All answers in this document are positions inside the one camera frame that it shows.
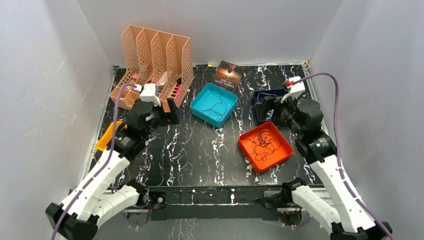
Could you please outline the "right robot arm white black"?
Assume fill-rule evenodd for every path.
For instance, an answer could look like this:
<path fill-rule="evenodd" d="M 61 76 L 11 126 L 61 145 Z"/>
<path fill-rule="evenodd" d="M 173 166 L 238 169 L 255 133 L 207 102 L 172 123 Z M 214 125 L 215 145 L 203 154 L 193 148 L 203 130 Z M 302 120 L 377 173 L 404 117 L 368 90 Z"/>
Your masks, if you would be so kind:
<path fill-rule="evenodd" d="M 318 175 L 332 200 L 328 204 L 304 180 L 296 178 L 282 184 L 281 199 L 286 206 L 298 205 L 306 210 L 331 240 L 393 238 L 390 224 L 370 213 L 345 173 L 336 144 L 322 130 L 323 113 L 317 101 L 267 96 L 255 103 L 254 109 L 260 119 L 270 110 L 279 115 L 295 135 L 297 151 Z"/>

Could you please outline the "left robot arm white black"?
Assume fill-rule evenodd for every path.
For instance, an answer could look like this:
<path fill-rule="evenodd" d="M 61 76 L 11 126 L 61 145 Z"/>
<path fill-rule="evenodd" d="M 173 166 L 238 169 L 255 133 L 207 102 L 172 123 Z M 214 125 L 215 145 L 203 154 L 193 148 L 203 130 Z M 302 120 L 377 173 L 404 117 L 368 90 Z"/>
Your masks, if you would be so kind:
<path fill-rule="evenodd" d="M 98 142 L 100 160 L 67 197 L 58 204 L 50 203 L 45 210 L 53 228 L 51 239 L 61 235 L 67 240 L 91 240 L 106 221 L 126 208 L 151 206 L 148 186 L 135 179 L 110 195 L 103 194 L 145 148 L 154 130 L 179 124 L 179 109 L 174 99 L 166 101 L 169 112 L 138 99 L 124 121 L 117 120 L 118 110 L 114 110 L 113 121 Z"/>

